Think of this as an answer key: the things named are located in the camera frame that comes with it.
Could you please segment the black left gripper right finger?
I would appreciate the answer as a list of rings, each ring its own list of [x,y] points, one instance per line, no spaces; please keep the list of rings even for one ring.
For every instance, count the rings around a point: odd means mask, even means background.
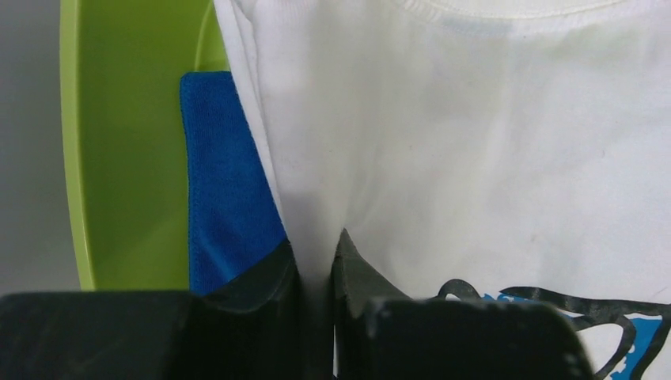
[[[590,379],[568,320],[531,302],[409,298],[342,232],[332,265],[340,379]]]

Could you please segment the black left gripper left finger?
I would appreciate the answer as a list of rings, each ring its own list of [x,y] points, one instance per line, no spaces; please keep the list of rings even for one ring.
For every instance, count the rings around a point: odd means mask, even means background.
[[[298,379],[290,244],[223,288],[8,294],[4,379]]]

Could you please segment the blue towel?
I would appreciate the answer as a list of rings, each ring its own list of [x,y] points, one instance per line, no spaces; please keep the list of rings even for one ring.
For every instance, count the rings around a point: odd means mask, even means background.
[[[229,71],[180,80],[188,164],[189,287],[207,295],[286,238]]]

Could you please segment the white printed t-shirt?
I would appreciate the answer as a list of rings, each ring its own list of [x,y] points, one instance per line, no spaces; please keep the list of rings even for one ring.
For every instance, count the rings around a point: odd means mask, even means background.
[[[630,317],[607,379],[667,379],[667,1],[217,1],[330,371],[340,233],[405,294],[460,279]]]

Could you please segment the green plastic tray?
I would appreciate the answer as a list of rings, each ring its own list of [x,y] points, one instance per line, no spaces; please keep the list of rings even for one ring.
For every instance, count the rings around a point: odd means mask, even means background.
[[[63,1],[70,226],[85,290],[188,287],[187,72],[224,70],[210,1]]]

